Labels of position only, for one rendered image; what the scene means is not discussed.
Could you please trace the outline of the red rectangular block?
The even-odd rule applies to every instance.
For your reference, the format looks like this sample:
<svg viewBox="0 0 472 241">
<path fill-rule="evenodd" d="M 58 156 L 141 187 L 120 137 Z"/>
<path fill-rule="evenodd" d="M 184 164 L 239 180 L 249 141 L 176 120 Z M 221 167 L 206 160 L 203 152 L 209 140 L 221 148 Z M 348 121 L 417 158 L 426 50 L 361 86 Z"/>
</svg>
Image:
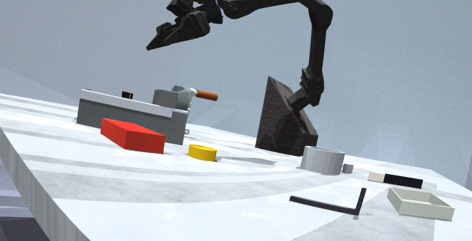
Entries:
<svg viewBox="0 0 472 241">
<path fill-rule="evenodd" d="M 140 125 L 102 118 L 101 134 L 124 149 L 163 153 L 165 136 Z"/>
</svg>

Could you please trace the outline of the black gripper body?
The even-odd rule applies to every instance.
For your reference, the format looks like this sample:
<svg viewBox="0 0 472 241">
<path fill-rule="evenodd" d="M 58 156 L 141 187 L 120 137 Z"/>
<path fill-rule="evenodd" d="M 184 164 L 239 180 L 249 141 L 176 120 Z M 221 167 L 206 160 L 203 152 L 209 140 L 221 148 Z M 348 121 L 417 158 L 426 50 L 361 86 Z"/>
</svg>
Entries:
<svg viewBox="0 0 472 241">
<path fill-rule="evenodd" d="M 207 13 L 204 10 L 202 10 L 201 8 L 198 8 L 198 11 L 194 11 L 194 12 L 188 14 L 187 16 L 191 16 L 191 20 L 192 20 L 196 30 L 199 33 L 199 37 L 204 37 L 205 35 L 207 35 L 209 33 L 209 31 L 210 31 L 210 26 L 208 24 L 209 19 L 208 19 Z M 172 34 L 172 32 L 175 31 L 180 26 L 181 19 L 183 17 L 185 17 L 185 16 L 183 15 L 182 17 L 176 18 L 175 19 L 175 22 L 176 22 L 175 25 L 172 25 L 169 22 L 166 22 L 166 23 L 163 23 L 163 24 L 160 25 L 160 26 L 162 26 L 162 28 L 163 28 L 163 30 L 166 34 L 166 37 L 168 37 L 170 34 Z M 158 26 L 158 27 L 160 27 L 160 26 Z"/>
</svg>

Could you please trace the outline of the grey cylinder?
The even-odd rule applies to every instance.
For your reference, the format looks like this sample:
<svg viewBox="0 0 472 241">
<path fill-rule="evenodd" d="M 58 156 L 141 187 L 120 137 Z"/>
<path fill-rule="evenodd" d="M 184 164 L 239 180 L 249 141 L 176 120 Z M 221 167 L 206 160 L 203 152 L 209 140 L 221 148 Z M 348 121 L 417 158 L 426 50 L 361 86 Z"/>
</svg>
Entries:
<svg viewBox="0 0 472 241">
<path fill-rule="evenodd" d="M 320 147 L 305 146 L 301 168 L 315 173 L 339 175 L 345 152 Z"/>
</svg>

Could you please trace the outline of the dark grey l-shaped bar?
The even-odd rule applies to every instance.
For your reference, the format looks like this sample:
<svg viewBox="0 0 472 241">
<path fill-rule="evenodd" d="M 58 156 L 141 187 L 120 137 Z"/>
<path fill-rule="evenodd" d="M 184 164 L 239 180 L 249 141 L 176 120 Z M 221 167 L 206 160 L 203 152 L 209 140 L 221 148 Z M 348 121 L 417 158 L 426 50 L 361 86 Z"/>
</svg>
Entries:
<svg viewBox="0 0 472 241">
<path fill-rule="evenodd" d="M 328 209 L 328 210 L 332 210 L 332 211 L 337 211 L 337 212 L 342 212 L 342 213 L 347 213 L 347 214 L 352 214 L 352 215 L 357 215 L 358 216 L 359 213 L 360 213 L 361 205 L 364 201 L 366 190 L 367 190 L 367 188 L 362 187 L 361 192 L 360 192 L 360 196 L 358 198 L 358 202 L 356 204 L 355 209 L 351 209 L 351 208 L 345 207 L 345 206 L 338 206 L 338 205 L 334 205 L 334 204 L 324 203 L 324 202 L 321 202 L 321 201 L 310 200 L 310 199 L 306 199 L 306 198 L 302 198 L 302 197 L 297 197 L 297 196 L 294 196 L 294 195 L 291 195 L 289 200 L 297 202 L 297 203 L 310 205 L 310 206 L 316 206 L 316 207 L 319 207 L 319 208 L 322 208 L 322 209 Z"/>
</svg>

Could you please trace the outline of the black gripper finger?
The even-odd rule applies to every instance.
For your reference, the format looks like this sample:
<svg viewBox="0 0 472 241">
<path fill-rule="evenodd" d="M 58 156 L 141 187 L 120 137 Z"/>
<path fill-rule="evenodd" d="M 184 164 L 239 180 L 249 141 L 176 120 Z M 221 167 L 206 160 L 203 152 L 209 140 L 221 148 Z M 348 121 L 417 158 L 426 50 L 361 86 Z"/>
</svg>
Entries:
<svg viewBox="0 0 472 241">
<path fill-rule="evenodd" d="M 162 28 L 162 26 L 158 27 L 156 29 L 157 35 L 153 38 L 153 40 L 146 46 L 146 49 L 152 50 L 152 49 L 157 49 L 164 47 L 163 41 L 167 38 L 166 34 Z"/>
<path fill-rule="evenodd" d="M 163 44 L 165 46 L 195 38 L 199 38 L 199 33 L 190 16 L 185 16 L 181 19 L 180 26 L 163 41 Z"/>
</svg>

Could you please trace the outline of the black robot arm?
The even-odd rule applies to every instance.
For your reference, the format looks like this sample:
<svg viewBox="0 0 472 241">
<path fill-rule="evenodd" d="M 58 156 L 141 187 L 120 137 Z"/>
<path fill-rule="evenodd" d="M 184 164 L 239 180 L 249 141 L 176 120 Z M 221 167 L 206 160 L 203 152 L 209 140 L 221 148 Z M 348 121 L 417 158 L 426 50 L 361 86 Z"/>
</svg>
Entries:
<svg viewBox="0 0 472 241">
<path fill-rule="evenodd" d="M 193 2 L 202 5 L 194 8 Z M 309 65 L 307 68 L 302 68 L 302 80 L 299 83 L 301 89 L 290 97 L 286 95 L 284 97 L 293 112 L 300 116 L 299 111 L 307 105 L 311 104 L 313 107 L 319 105 L 321 94 L 324 91 L 322 67 L 326 30 L 331 25 L 333 18 L 332 8 L 328 4 L 322 0 L 217 0 L 217 3 L 215 0 L 172 0 L 167 6 L 167 10 L 179 18 L 201 8 L 208 15 L 208 24 L 211 22 L 222 24 L 221 9 L 226 17 L 238 19 L 261 8 L 296 2 L 308 8 L 312 24 Z"/>
</svg>

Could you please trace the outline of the yellow short cylinder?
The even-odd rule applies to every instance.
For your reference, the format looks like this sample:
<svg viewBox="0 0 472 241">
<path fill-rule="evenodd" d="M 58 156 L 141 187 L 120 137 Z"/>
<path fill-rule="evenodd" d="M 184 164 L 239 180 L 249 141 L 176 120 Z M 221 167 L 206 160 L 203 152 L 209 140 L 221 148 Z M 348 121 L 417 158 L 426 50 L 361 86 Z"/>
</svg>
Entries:
<svg viewBox="0 0 472 241">
<path fill-rule="evenodd" d="M 189 145 L 188 156 L 196 159 L 215 161 L 217 149 L 202 146 L 202 145 Z"/>
</svg>

